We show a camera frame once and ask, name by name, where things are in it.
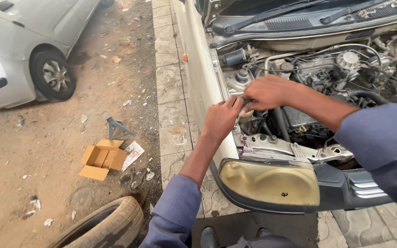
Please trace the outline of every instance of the blue sleeve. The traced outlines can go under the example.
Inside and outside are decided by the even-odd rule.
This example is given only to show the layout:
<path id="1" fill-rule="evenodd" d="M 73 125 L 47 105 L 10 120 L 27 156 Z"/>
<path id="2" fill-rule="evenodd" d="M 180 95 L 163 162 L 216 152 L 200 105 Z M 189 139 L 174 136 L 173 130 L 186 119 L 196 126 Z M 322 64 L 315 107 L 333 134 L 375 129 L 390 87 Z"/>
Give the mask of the blue sleeve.
<path id="1" fill-rule="evenodd" d="M 197 184 L 174 176 L 154 207 L 146 238 L 140 247 L 191 247 L 192 226 L 201 203 Z"/>
<path id="2" fill-rule="evenodd" d="M 379 188 L 397 203 L 397 104 L 350 114 L 335 140 L 355 155 Z"/>

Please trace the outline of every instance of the car door handle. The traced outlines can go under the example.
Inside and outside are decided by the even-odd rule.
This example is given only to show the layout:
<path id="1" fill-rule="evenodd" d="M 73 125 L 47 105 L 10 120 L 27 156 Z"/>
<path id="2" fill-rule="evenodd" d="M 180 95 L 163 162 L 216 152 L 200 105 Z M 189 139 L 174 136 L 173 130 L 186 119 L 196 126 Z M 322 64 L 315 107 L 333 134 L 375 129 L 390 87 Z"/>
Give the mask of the car door handle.
<path id="1" fill-rule="evenodd" d="M 0 2 L 0 10 L 2 12 L 10 9 L 13 6 L 14 6 L 14 3 L 10 2 L 10 1 L 2 1 L 2 2 Z"/>

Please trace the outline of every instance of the car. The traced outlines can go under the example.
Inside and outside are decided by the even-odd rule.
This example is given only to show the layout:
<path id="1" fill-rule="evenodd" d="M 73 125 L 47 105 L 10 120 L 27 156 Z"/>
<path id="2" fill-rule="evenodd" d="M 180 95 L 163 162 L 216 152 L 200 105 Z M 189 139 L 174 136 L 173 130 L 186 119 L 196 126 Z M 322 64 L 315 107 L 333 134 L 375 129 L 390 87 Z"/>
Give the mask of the car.
<path id="1" fill-rule="evenodd" d="M 0 1 L 0 108 L 69 99 L 76 82 L 66 59 L 96 7 L 113 3 Z"/>
<path id="2" fill-rule="evenodd" d="M 240 96 L 268 73 L 362 109 L 397 103 L 396 0 L 174 0 L 174 8 L 199 129 L 210 105 Z M 251 211 L 307 214 L 392 202 L 333 138 L 291 107 L 251 111 L 210 170 L 224 196 Z"/>

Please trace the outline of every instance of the dirt ground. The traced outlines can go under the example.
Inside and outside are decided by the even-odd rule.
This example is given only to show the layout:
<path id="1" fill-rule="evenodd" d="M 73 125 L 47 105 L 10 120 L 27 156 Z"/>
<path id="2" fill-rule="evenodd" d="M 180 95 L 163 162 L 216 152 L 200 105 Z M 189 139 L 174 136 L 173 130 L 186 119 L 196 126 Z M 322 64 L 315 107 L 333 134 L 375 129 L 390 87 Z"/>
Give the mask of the dirt ground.
<path id="1" fill-rule="evenodd" d="M 145 150 L 135 170 L 155 172 L 142 205 L 147 227 L 149 203 L 155 205 L 162 193 L 152 12 L 151 3 L 123 3 L 128 11 L 119 9 L 120 0 L 98 8 L 74 48 L 69 63 L 77 86 L 71 99 L 0 110 L 0 247 L 47 247 L 87 214 L 128 195 L 118 180 L 130 168 L 110 171 L 105 181 L 78 176 L 87 145 L 108 138 L 103 111 L 137 133 L 126 136 L 121 147 L 135 140 Z M 121 61 L 115 63 L 114 56 Z M 126 100 L 132 105 L 123 106 Z M 20 116 L 22 127 L 17 126 Z M 41 210 L 27 217 L 32 196 L 40 200 Z M 49 218 L 51 226 L 44 226 Z M 146 235 L 145 228 L 138 239 Z"/>

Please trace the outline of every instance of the person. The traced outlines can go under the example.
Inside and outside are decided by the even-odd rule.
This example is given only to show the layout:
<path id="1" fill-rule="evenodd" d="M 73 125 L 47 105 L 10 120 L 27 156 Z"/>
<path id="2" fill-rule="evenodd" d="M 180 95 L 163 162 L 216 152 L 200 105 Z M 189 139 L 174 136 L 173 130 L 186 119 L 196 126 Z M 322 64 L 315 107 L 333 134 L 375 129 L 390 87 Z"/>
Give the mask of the person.
<path id="1" fill-rule="evenodd" d="M 244 99 L 251 99 L 251 103 L 242 108 Z M 191 230 L 201 201 L 201 183 L 214 153 L 234 127 L 235 119 L 249 110 L 270 110 L 279 106 L 300 110 L 334 131 L 335 141 L 350 150 L 379 187 L 397 203 L 397 104 L 361 110 L 303 84 L 267 75 L 252 81 L 241 97 L 231 96 L 208 108 L 197 145 L 157 202 L 141 248 L 191 246 Z M 261 237 L 249 241 L 240 239 L 231 247 L 298 247 L 284 237 L 260 231 Z M 217 247 L 212 229 L 203 231 L 201 245 Z"/>

